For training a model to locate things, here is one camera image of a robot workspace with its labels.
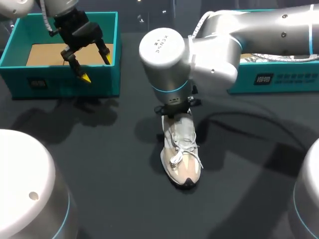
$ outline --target dark tabletop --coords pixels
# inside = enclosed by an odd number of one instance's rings
[[[284,4],[212,2],[80,2],[87,11],[119,11],[119,98],[12,101],[0,81],[0,127],[48,148],[78,205],[79,239],[291,238],[286,210],[306,150],[319,137],[317,94],[200,95],[203,106],[192,110],[204,165],[198,187],[175,189],[162,168],[159,103],[139,61],[142,37],[161,26],[187,36],[208,10]]]

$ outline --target white cable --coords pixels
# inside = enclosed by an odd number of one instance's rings
[[[311,61],[317,61],[319,60],[319,56],[307,58],[307,59],[278,59],[275,57],[272,57],[271,55],[266,54],[252,54],[253,56],[259,57],[264,60],[268,61],[277,61],[277,62],[293,62],[293,63],[301,63],[301,62],[311,62]]]
[[[195,28],[195,30],[194,30],[192,36],[191,36],[193,39],[196,38],[196,36],[197,36],[197,34],[198,34],[200,28],[203,26],[203,23],[204,23],[205,20],[206,20],[207,18],[209,18],[211,15],[214,15],[214,12],[213,12],[213,11],[208,11],[207,13],[205,13],[205,14],[201,17],[201,19],[199,20],[199,22],[198,22],[198,24],[197,24],[197,26],[196,26],[196,28]]]
[[[206,12],[201,19],[199,20],[193,34],[192,34],[192,38],[196,38],[199,30],[201,29],[201,27],[203,26],[204,22],[206,21],[206,19],[208,19],[211,16],[214,16],[216,14],[219,14],[218,12],[213,12],[213,11],[208,11]],[[292,62],[292,63],[301,63],[301,62],[311,62],[311,61],[317,61],[319,60],[319,56],[315,56],[315,57],[311,57],[308,59],[279,59],[279,58],[275,58],[272,57],[271,55],[266,55],[266,54],[252,54],[253,56],[256,56],[258,58],[264,59],[264,60],[268,60],[268,61],[277,61],[277,62]]]
[[[44,3],[44,0],[40,0],[40,5],[41,5],[41,11],[42,11],[42,16],[43,16],[43,21],[44,21],[44,25],[46,27],[46,29],[48,31],[53,31],[51,26],[50,26],[50,23],[48,21],[48,18],[46,16],[46,10],[45,10],[45,3]]]

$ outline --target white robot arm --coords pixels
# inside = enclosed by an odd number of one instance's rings
[[[165,114],[189,108],[192,83],[229,89],[243,53],[312,55],[319,53],[319,4],[261,12],[208,12],[188,39],[159,28],[140,43],[140,58]]]
[[[0,20],[16,19],[31,12],[34,0],[0,0]]]

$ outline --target sneaker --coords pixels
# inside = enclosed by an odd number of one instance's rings
[[[162,116],[161,119],[164,148],[160,158],[166,174],[177,186],[195,186],[203,166],[198,157],[191,111],[187,114],[177,114],[173,119],[168,116]]]

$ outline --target teal bin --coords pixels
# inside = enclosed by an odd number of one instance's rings
[[[299,93],[319,91],[319,61],[304,63],[240,63],[230,94]]]
[[[0,60],[0,75],[12,98],[115,97],[120,94],[122,48],[118,13],[87,12],[87,16],[100,25],[104,42],[113,44],[112,64],[82,65],[91,84],[76,78],[68,65],[26,66],[33,44],[64,43],[59,35],[49,36],[42,14],[29,14],[17,20]]]

